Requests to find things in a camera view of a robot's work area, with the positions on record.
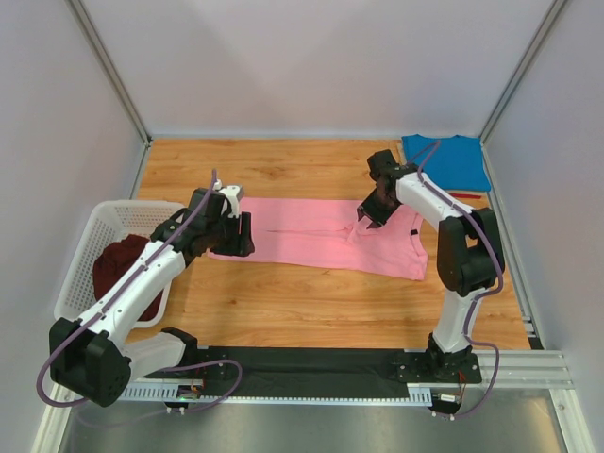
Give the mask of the pink t shirt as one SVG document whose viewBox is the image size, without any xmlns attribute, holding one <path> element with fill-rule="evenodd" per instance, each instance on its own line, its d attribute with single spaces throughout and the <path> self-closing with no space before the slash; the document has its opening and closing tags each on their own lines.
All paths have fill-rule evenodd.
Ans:
<svg viewBox="0 0 604 453">
<path fill-rule="evenodd" d="M 385 226 L 359 219 L 358 200 L 245 198 L 252 214 L 255 252 L 245 258 L 211 253 L 216 260 L 274 262 L 362 271 L 421 281 L 428 253 L 419 232 L 423 218 L 399 207 Z"/>
</svg>

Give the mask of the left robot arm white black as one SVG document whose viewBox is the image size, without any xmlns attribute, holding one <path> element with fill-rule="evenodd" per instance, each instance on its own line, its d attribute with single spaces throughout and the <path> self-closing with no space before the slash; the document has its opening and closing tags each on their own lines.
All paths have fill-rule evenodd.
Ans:
<svg viewBox="0 0 604 453">
<path fill-rule="evenodd" d="M 157 225 L 125 274 L 75 319 L 59 318 L 49 331 L 50 356 L 40 371 L 78 394 L 78 402 L 113 404 L 133 380 L 157 372 L 201 367 L 196 338 L 166 327 L 154 337 L 126 339 L 147 307 L 206 252 L 247 257 L 255 246 L 251 215 L 242 210 L 241 185 L 214 182 L 199 188 L 188 206 Z"/>
</svg>

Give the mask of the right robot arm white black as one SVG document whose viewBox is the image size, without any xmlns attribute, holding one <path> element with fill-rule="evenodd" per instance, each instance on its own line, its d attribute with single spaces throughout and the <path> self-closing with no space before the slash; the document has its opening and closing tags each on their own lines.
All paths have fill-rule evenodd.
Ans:
<svg viewBox="0 0 604 453">
<path fill-rule="evenodd" d="M 503 287 L 505 260 L 496 215 L 475 209 L 438 187 L 423 168 L 400 164 L 389 149 L 367 161 L 375 189 L 357 209 L 371 228 L 384 227 L 401 206 L 420 214 L 437 232 L 436 267 L 445 302 L 436 328 L 421 353 L 403 352 L 399 375 L 410 382 L 480 381 L 471 331 L 482 297 Z"/>
</svg>

